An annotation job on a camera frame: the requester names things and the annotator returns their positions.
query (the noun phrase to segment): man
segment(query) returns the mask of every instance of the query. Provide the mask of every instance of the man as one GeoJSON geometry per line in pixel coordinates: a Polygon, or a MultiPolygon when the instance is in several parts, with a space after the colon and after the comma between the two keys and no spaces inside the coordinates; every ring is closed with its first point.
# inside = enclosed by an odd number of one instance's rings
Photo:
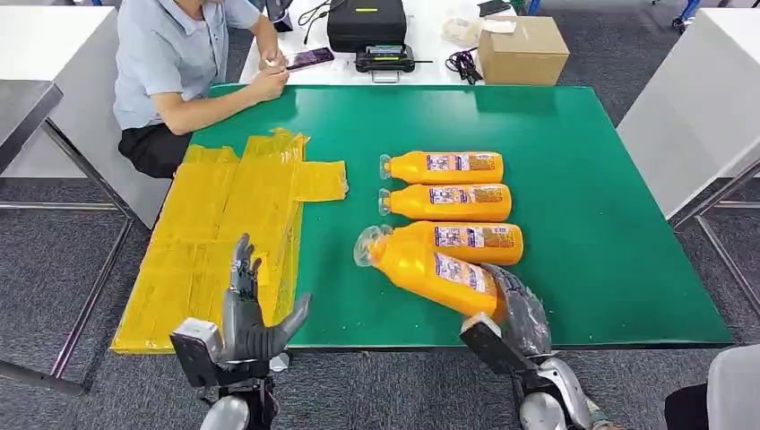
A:
{"type": "Polygon", "coordinates": [[[124,0],[118,35],[118,149],[145,175],[172,178],[193,131],[277,99],[288,81],[277,32],[247,0],[124,0]],[[207,99],[209,86],[225,79],[227,26],[254,33],[262,71],[207,99]]]}

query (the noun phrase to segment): green tabletop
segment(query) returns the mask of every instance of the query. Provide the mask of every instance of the green tabletop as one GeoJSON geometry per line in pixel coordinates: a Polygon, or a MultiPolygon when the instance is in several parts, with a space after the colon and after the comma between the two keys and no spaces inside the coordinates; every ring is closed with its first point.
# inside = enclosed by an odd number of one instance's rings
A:
{"type": "MultiPolygon", "coordinates": [[[[237,86],[218,87],[213,94],[237,86]]],[[[311,314],[292,347],[458,346],[460,315],[352,259],[377,213],[381,154],[498,151],[525,252],[514,272],[543,299],[558,347],[725,343],[731,337],[589,88],[289,86],[280,99],[196,133],[242,153],[282,126],[311,136],[309,160],[346,161],[342,202],[307,203],[297,293],[311,314]]]]}

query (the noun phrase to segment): phone screen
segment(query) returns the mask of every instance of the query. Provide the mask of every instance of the phone screen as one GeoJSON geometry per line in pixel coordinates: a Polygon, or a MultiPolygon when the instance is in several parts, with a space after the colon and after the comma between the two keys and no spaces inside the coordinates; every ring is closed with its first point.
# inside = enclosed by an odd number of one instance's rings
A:
{"type": "Polygon", "coordinates": [[[287,56],[288,70],[296,70],[308,65],[318,65],[335,59],[329,48],[321,47],[311,51],[299,52],[292,56],[287,56]]]}

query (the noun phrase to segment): black case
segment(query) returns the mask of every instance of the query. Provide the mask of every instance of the black case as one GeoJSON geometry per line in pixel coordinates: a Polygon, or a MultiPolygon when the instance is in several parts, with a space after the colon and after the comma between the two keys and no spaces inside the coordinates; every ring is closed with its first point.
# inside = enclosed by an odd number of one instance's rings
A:
{"type": "Polygon", "coordinates": [[[406,15],[402,0],[332,0],[327,37],[335,52],[363,51],[367,45],[403,45],[406,15]]]}

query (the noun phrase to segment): plastic bottle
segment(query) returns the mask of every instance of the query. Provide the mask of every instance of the plastic bottle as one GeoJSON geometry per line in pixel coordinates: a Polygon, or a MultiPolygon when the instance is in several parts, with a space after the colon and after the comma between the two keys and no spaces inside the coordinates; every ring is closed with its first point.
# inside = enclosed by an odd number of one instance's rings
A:
{"type": "Polygon", "coordinates": [[[509,265],[523,256],[523,233],[514,224],[417,221],[380,229],[404,242],[431,244],[436,252],[465,262],[509,265]]]}
{"type": "Polygon", "coordinates": [[[380,156],[380,177],[407,184],[488,184],[501,182],[504,161],[496,152],[422,152],[380,156]]]}
{"type": "Polygon", "coordinates": [[[501,222],[512,209],[504,184],[410,185],[393,193],[381,189],[381,215],[400,213],[410,219],[501,222]]]}
{"type": "Polygon", "coordinates": [[[396,240],[377,226],[365,228],[354,245],[354,261],[374,266],[397,287],[473,316],[484,312],[502,321],[504,303],[484,269],[434,252],[431,246],[396,240]]]}

